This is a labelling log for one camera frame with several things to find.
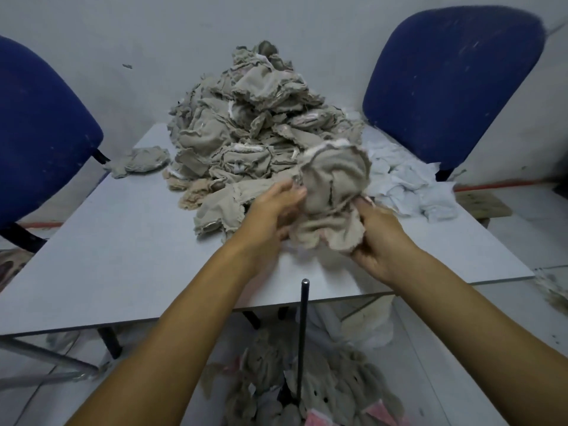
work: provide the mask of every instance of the hand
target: hand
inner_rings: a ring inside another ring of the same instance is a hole
[[[291,179],[277,182],[252,203],[241,227],[225,243],[235,247],[251,263],[253,275],[278,257],[280,243],[288,238],[290,224],[299,214],[306,188]]]
[[[353,203],[365,226],[365,236],[363,243],[351,253],[351,258],[375,279],[394,285],[397,269],[420,249],[390,209],[374,207],[361,197]]]

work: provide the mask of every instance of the person's left hand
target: person's left hand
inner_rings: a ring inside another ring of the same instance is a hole
[[[280,242],[288,238],[306,193],[305,187],[295,186],[291,179],[277,182],[252,202],[241,227],[225,243],[251,264],[251,277],[278,257]]]

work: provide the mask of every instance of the white wall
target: white wall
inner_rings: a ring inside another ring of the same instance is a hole
[[[548,27],[568,16],[568,0],[2,0],[0,34],[59,72],[103,128],[103,152],[117,157],[166,120],[202,73],[226,69],[235,46],[265,38],[328,101],[360,107],[393,29],[418,11],[458,4],[520,7]],[[464,164],[460,182],[541,178],[568,151],[566,37],[568,27],[551,37]],[[28,220],[64,220],[100,175],[89,162]]]

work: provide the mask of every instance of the white fabric scrap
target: white fabric scrap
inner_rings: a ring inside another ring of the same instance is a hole
[[[367,195],[375,203],[401,216],[428,218],[428,222],[453,219],[458,204],[454,182],[436,182],[439,163],[426,164],[382,131],[366,126],[362,147],[372,162]]]

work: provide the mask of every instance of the person's right hand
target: person's right hand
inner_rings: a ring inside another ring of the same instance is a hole
[[[374,207],[361,197],[353,200],[353,204],[365,226],[365,237],[353,250],[351,258],[375,279],[387,285],[395,284],[397,269],[412,260],[412,254],[420,249],[390,209]]]

